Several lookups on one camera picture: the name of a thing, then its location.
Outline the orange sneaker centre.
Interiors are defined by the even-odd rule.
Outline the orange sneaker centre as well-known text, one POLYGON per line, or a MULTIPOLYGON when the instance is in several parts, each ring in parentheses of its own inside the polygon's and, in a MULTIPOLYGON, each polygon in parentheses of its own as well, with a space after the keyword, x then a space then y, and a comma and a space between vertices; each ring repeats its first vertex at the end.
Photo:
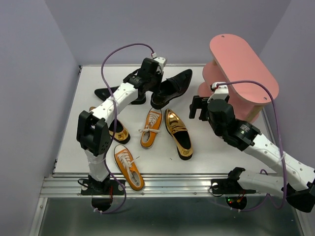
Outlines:
POLYGON ((140 145, 143 148, 151 148, 154 144, 157 134, 160 132, 160 127, 163 120, 161 109, 151 108, 146 116, 145 124, 141 133, 140 145))

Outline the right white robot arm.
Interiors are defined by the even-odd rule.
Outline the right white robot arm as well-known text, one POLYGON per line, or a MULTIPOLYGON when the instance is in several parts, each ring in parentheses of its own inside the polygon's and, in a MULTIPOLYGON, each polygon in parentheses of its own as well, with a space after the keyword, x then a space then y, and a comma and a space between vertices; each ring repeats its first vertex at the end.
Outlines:
POLYGON ((261 131, 234 115, 226 99, 194 96, 189 106, 189 118, 200 109, 199 119, 207 121, 214 134, 228 145, 263 162, 276 176, 254 173, 236 167, 227 178, 214 179, 215 195, 268 193, 285 200, 295 209, 310 213, 315 206, 315 170, 281 152, 261 131))

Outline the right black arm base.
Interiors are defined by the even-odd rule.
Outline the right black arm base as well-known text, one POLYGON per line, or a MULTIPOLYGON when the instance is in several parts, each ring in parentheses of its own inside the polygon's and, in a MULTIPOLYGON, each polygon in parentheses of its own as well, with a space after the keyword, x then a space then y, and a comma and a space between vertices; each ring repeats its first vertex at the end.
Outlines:
POLYGON ((254 194, 253 189, 241 187, 238 180, 240 175, 245 171, 244 168, 236 167, 228 173, 227 178, 214 178, 211 180, 209 190, 214 195, 233 195, 233 194, 254 194))

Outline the orange sneaker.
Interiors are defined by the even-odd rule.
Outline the orange sneaker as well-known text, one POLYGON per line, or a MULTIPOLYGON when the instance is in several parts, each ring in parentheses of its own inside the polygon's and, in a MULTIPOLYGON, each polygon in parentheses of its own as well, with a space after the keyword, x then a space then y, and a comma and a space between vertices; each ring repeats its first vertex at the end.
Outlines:
POLYGON ((140 145, 143 148, 151 148, 154 144, 157 134, 160 132, 160 127, 163 120, 161 109, 151 108, 146 116, 145 124, 141 133, 140 145))
POLYGON ((116 145, 114 147, 114 159, 129 186, 135 191, 140 191, 145 183, 136 166, 136 159, 133 158, 129 149, 121 144, 116 145))

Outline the aluminium mounting rail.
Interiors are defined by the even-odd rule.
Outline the aluminium mounting rail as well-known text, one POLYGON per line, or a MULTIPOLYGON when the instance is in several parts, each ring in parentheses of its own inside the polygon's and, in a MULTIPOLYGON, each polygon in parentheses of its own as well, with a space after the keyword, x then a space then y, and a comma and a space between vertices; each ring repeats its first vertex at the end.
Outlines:
MULTIPOLYGON (((82 195, 77 180, 74 177, 45 178, 39 196, 42 198, 88 198, 82 195)), ((143 175, 145 187, 140 191, 132 190, 126 184, 126 196, 129 198, 158 198, 158 197, 208 197, 211 180, 226 178, 227 175, 207 174, 171 174, 171 175, 143 175)))

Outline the gold loafer right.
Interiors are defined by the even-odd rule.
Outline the gold loafer right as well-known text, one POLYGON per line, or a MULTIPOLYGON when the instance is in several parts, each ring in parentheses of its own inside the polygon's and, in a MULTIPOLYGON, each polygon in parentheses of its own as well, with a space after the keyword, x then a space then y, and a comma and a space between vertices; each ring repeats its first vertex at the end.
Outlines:
POLYGON ((164 122, 167 132, 175 141, 179 157, 182 160, 191 159, 193 155, 192 142, 183 121, 173 110, 166 109, 164 122))

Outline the gold loafer left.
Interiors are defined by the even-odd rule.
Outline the gold loafer left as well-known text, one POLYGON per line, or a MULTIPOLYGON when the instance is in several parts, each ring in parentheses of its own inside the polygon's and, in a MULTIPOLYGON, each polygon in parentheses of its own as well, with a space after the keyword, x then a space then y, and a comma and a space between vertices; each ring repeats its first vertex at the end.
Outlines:
POLYGON ((111 138, 114 138, 116 142, 119 144, 125 145, 130 141, 130 134, 125 126, 117 120, 116 122, 116 132, 114 133, 114 125, 115 121, 112 121, 111 125, 109 126, 109 134, 111 138))

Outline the orange sneaker front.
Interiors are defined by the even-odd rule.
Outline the orange sneaker front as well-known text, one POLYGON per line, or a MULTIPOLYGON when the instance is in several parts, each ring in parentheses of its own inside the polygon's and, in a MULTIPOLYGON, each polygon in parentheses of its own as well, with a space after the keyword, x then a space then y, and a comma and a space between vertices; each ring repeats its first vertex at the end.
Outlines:
POLYGON ((129 186, 135 191, 140 191, 145 183, 136 166, 136 159, 133 158, 129 149, 121 144, 116 145, 114 147, 114 159, 129 186))

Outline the gold loafer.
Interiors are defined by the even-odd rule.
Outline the gold loafer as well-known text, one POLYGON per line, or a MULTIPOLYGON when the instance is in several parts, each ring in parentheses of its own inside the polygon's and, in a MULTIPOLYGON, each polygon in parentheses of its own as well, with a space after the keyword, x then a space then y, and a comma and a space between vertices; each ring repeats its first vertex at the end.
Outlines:
POLYGON ((109 134, 111 138, 114 138, 116 142, 119 144, 125 145, 130 141, 130 134, 125 126, 117 120, 116 122, 116 132, 114 133, 114 125, 115 121, 112 121, 111 125, 109 126, 109 134))
POLYGON ((191 159, 193 155, 192 142, 183 121, 173 110, 166 109, 164 122, 167 132, 175 141, 179 157, 182 160, 191 159))

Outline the black loafer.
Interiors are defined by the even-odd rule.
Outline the black loafer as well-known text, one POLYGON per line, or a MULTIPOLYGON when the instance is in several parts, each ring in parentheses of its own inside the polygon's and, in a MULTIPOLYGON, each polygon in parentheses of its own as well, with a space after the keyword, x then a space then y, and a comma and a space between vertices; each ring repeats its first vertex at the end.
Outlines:
MULTIPOLYGON (((111 96, 108 88, 98 88, 94 91, 95 95, 101 99, 102 101, 105 101, 107 98, 111 96)), ((146 94, 137 94, 138 97, 130 103, 130 105, 142 105, 146 102, 146 94)))
POLYGON ((191 79, 192 70, 187 69, 163 81, 159 90, 151 96, 151 106, 159 110, 168 105, 171 100, 182 96, 188 90, 191 79))

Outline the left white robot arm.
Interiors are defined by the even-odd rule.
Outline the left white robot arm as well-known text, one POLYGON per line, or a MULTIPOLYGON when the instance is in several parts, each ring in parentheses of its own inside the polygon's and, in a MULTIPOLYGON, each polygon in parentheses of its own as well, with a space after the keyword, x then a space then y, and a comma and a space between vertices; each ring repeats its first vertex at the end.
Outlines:
POLYGON ((109 127, 117 115, 138 96, 157 91, 163 77, 163 69, 167 59, 156 57, 145 58, 136 73, 128 74, 113 96, 107 98, 92 111, 82 111, 78 118, 76 139, 85 150, 89 162, 89 176, 93 181, 93 189, 103 194, 109 190, 103 159, 111 145, 112 135, 109 127))

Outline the pink shoe shelf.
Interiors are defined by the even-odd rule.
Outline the pink shoe shelf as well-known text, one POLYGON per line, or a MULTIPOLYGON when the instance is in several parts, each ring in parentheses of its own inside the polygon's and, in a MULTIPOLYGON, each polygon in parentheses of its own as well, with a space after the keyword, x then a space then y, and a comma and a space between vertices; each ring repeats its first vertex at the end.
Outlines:
POLYGON ((236 118, 253 123, 260 111, 279 94, 279 85, 246 40, 233 34, 220 34, 210 41, 213 60, 203 67, 204 82, 198 95, 213 94, 215 82, 230 82, 229 104, 236 118))

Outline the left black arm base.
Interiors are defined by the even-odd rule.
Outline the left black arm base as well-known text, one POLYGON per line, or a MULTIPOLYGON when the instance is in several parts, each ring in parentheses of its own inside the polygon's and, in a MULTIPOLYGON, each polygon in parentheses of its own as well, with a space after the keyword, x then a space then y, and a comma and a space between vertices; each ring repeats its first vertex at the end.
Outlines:
POLYGON ((81 186, 80 194, 83 196, 122 196, 124 194, 123 188, 110 176, 100 182, 88 175, 88 178, 78 179, 77 183, 81 186))

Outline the black loafer back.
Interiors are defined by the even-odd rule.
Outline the black loafer back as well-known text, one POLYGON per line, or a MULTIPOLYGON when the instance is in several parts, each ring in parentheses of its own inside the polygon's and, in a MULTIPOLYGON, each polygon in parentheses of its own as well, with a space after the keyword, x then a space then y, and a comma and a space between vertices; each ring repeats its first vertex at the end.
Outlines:
POLYGON ((151 106, 159 110, 168 105, 171 100, 182 96, 188 90, 191 79, 192 70, 187 69, 163 81, 159 90, 151 96, 151 106))

